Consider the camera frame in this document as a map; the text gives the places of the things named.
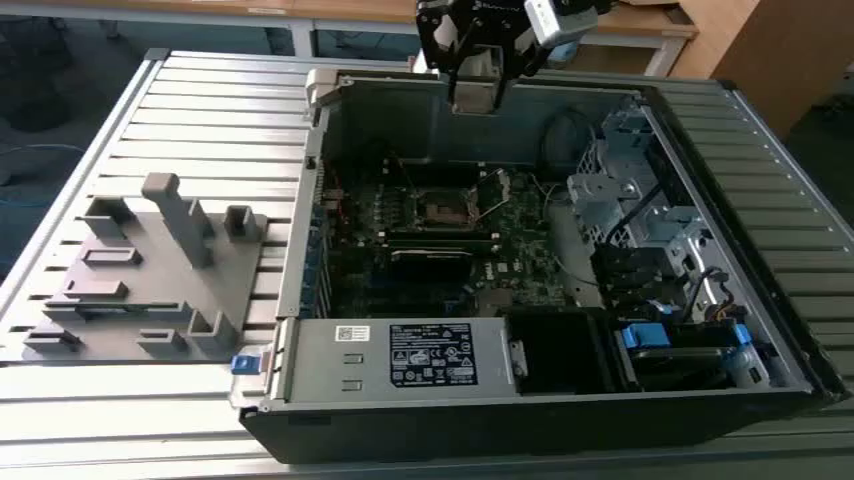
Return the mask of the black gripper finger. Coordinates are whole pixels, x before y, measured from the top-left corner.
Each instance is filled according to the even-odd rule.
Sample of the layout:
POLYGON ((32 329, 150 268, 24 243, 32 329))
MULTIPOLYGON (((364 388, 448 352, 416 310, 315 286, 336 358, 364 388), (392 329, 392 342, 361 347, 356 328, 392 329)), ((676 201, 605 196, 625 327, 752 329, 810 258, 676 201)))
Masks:
POLYGON ((508 87, 520 76, 533 76, 544 65, 553 48, 543 47, 532 29, 511 38, 504 36, 499 42, 499 80, 493 89, 492 108, 499 109, 508 87))
POLYGON ((448 103, 460 112, 457 80, 464 60, 473 54, 479 17, 473 1, 417 1, 415 25, 425 65, 447 76, 448 103))

